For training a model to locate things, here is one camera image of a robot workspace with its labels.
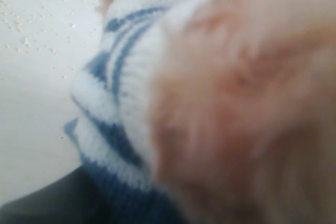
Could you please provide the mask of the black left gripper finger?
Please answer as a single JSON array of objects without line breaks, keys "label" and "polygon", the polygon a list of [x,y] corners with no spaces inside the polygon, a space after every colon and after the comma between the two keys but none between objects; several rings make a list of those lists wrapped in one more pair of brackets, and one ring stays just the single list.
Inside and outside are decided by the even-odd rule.
[{"label": "black left gripper finger", "polygon": [[88,174],[77,168],[31,194],[1,206],[1,223],[183,223],[176,214],[132,214],[109,207]]}]

